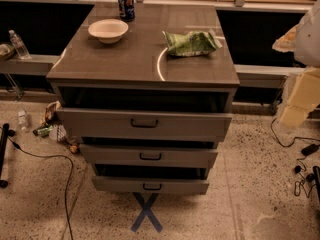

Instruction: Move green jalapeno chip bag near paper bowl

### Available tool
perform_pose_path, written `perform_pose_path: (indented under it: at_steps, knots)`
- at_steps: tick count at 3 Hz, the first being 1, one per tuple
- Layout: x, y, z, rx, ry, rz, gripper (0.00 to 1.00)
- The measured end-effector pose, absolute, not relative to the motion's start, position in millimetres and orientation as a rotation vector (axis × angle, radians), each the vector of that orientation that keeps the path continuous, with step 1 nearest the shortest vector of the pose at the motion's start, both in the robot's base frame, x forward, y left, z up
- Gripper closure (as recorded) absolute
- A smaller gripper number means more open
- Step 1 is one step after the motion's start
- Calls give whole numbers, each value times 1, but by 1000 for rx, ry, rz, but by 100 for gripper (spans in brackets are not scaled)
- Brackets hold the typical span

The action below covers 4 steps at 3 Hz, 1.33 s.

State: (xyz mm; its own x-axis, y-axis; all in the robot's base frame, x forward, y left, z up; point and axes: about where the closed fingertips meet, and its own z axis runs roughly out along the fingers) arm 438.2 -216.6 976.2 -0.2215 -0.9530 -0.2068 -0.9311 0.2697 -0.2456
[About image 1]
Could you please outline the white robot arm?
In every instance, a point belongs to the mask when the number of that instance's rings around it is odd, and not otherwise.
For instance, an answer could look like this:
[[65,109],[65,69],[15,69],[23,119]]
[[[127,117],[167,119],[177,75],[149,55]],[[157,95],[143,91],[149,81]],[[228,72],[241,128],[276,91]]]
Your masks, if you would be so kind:
[[299,127],[320,104],[320,13],[311,9],[300,20],[295,36],[295,60],[306,66],[294,87],[279,121],[288,128]]

